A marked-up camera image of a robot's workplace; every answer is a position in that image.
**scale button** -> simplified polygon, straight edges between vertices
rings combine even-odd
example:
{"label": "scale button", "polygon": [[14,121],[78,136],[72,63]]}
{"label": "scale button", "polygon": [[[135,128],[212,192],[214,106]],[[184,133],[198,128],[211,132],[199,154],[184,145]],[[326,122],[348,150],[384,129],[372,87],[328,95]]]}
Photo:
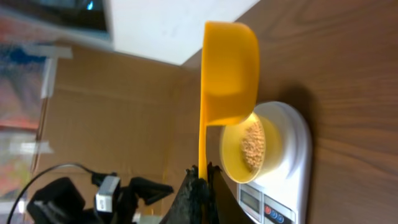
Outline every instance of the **scale button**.
{"label": "scale button", "polygon": [[268,206],[266,206],[266,214],[267,214],[267,215],[271,214],[271,208],[268,207]]}
{"label": "scale button", "polygon": [[282,215],[278,215],[278,217],[276,218],[276,221],[279,223],[283,223],[285,220],[285,218]]}
{"label": "scale button", "polygon": [[276,218],[278,217],[278,213],[276,213],[275,210],[272,210],[270,216],[271,218]]}

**blue light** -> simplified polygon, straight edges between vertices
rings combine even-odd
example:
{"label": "blue light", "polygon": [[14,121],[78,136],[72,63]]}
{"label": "blue light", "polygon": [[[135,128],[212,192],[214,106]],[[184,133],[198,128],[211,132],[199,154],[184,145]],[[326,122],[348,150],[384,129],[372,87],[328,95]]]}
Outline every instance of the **blue light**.
{"label": "blue light", "polygon": [[94,7],[94,3],[93,1],[91,1],[88,5],[87,5],[87,10],[92,10]]}

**grain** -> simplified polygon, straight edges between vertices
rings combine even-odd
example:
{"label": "grain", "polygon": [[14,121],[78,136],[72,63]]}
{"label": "grain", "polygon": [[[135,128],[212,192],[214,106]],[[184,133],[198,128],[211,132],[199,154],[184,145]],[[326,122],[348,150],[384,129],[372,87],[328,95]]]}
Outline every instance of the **grain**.
{"label": "grain", "polygon": [[265,136],[260,121],[253,123],[245,131],[241,141],[244,163],[250,171],[255,172],[262,164],[265,150]]}

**wood grain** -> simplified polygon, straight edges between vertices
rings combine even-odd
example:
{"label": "wood grain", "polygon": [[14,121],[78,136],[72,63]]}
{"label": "wood grain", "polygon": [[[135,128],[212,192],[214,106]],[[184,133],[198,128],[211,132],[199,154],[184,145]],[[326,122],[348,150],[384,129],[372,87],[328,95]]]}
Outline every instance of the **wood grain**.
{"label": "wood grain", "polygon": [[398,223],[398,1],[263,0],[239,21],[259,38],[258,101],[310,124],[308,223]]}

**yellow scoop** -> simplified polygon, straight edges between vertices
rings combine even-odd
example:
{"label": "yellow scoop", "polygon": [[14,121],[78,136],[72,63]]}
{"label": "yellow scoop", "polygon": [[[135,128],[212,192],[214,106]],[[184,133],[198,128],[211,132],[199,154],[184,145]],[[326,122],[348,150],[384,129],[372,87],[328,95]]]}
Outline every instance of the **yellow scoop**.
{"label": "yellow scoop", "polygon": [[256,104],[259,47],[241,23],[206,22],[201,61],[199,178],[207,180],[206,127],[238,124]]}

